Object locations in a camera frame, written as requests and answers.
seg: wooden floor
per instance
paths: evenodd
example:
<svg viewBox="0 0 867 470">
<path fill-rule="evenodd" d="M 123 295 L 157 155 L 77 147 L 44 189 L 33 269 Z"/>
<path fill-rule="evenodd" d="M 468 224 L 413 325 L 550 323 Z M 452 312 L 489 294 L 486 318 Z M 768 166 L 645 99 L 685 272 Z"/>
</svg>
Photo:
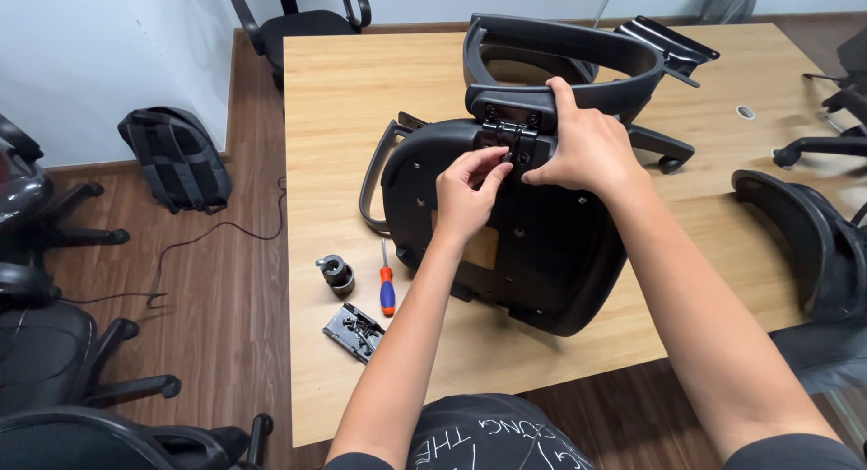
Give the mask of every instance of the wooden floor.
<svg viewBox="0 0 867 470">
<path fill-rule="evenodd" d="M 829 74 L 839 74 L 836 47 L 867 21 L 778 21 L 784 32 Z M 276 232 L 277 179 L 284 175 L 282 101 L 270 66 L 245 38 L 238 40 L 233 68 L 229 136 L 235 190 L 228 209 L 208 217 L 171 215 L 154 204 L 134 173 L 64 178 L 60 189 L 95 180 L 106 193 L 91 200 L 71 222 L 125 228 L 122 246 L 67 249 L 49 255 L 50 272 L 66 298 L 92 299 L 146 292 L 159 251 L 197 237 L 213 224 L 234 221 L 262 235 Z M 199 243 L 170 251 L 157 301 L 121 298 L 82 306 L 100 326 L 118 316 L 141 325 L 124 343 L 104 381 L 173 374 L 183 381 L 171 400 L 151 397 L 116 410 L 148 425 L 186 424 L 247 428 L 266 411 L 275 429 L 266 449 L 272 469 L 319 468 L 329 443 L 293 449 L 289 384 L 289 302 L 285 232 L 270 242 L 220 227 Z M 867 434 L 867 396 L 860 389 L 814 397 L 844 442 L 860 447 Z M 525 393 L 597 465 L 620 468 L 695 468 L 720 465 L 667 361 Z"/>
</svg>

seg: black backpack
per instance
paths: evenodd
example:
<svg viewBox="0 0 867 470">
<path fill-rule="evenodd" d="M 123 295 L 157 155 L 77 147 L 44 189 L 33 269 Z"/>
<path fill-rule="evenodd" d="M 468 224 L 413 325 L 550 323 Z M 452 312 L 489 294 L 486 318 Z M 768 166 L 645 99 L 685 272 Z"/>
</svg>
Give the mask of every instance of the black backpack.
<svg viewBox="0 0 867 470">
<path fill-rule="evenodd" d="M 174 107 L 136 109 L 117 131 L 133 149 L 154 198 L 172 214 L 195 209 L 211 215 L 225 209 L 232 179 L 205 127 L 191 112 Z"/>
</svg>

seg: wooden table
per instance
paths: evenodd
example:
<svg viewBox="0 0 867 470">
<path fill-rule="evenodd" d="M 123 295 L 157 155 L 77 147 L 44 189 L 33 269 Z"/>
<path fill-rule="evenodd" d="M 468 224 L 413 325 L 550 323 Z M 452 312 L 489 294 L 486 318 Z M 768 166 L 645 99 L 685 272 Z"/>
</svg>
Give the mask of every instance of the wooden table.
<svg viewBox="0 0 867 470">
<path fill-rule="evenodd" d="M 865 161 L 816 155 L 810 166 L 788 172 L 773 165 L 772 149 L 802 136 L 833 134 L 815 113 L 834 90 L 800 77 L 818 69 L 774 25 L 677 30 L 721 58 L 695 71 L 699 89 L 666 77 L 635 121 L 696 150 L 679 173 L 653 171 L 656 190 L 766 330 L 798 324 L 803 318 L 786 265 L 756 220 L 732 200 L 732 172 L 755 169 L 814 186 L 851 214 L 865 198 L 843 172 Z M 425 121 L 468 116 L 463 39 L 463 33 L 425 33 L 285 41 L 295 446 L 334 435 L 364 368 L 321 332 L 341 301 L 314 262 L 334 253 L 350 263 L 357 284 L 347 301 L 387 327 L 378 302 L 380 239 L 358 213 L 359 190 L 374 147 L 398 111 Z M 612 76 L 602 72 L 600 79 Z M 739 117 L 738 105 L 751 107 L 755 120 Z M 381 199 L 374 199 L 374 217 L 377 212 L 382 218 Z M 389 247 L 400 302 L 409 276 Z M 450 298 L 427 401 L 464 393 L 515 394 L 665 355 L 629 264 L 598 316 L 570 338 L 511 320 L 504 309 Z"/>
</svg>

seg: chair caster wheel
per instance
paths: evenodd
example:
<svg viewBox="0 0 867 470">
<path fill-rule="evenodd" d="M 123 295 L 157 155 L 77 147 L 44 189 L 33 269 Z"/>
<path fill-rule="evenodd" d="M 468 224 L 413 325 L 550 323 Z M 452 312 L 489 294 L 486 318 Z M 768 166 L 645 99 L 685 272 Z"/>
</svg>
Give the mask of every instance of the chair caster wheel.
<svg viewBox="0 0 867 470">
<path fill-rule="evenodd" d="M 114 235 L 114 243 L 113 244 L 124 244 L 129 241 L 129 233 L 122 228 L 118 228 L 111 232 Z"/>
<path fill-rule="evenodd" d="M 139 335 L 139 324 L 135 321 L 129 321 L 123 327 L 123 341 L 132 340 Z"/>
<path fill-rule="evenodd" d="M 180 394 L 180 379 L 174 379 L 174 382 L 162 387 L 159 391 L 165 399 L 170 399 Z"/>
<path fill-rule="evenodd" d="M 681 168 L 683 165 L 682 160 L 678 160 L 677 158 L 671 158 L 669 156 L 663 156 L 659 159 L 659 170 L 664 174 L 670 174 L 671 172 L 676 171 Z"/>
<path fill-rule="evenodd" d="M 106 191 L 106 188 L 103 187 L 103 185 L 95 182 L 89 182 L 88 189 L 91 198 L 98 198 L 103 195 L 103 192 Z"/>
<path fill-rule="evenodd" d="M 262 433 L 265 435 L 271 434 L 274 431 L 274 420 L 266 413 L 261 413 L 256 416 L 257 420 L 262 421 Z"/>
</svg>

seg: chair seat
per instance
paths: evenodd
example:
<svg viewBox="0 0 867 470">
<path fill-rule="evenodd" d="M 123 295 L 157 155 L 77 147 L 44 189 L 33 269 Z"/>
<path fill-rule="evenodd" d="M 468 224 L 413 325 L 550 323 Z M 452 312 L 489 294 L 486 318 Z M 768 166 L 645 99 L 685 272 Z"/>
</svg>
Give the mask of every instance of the chair seat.
<svg viewBox="0 0 867 470">
<path fill-rule="evenodd" d="M 64 302 L 0 314 L 0 416 L 80 398 L 95 342 L 93 318 Z"/>
<path fill-rule="evenodd" d="M 331 34 L 357 34 L 340 14 L 318 9 L 277 16 L 260 28 L 266 44 L 266 58 L 271 65 L 283 70 L 283 37 Z"/>
</svg>

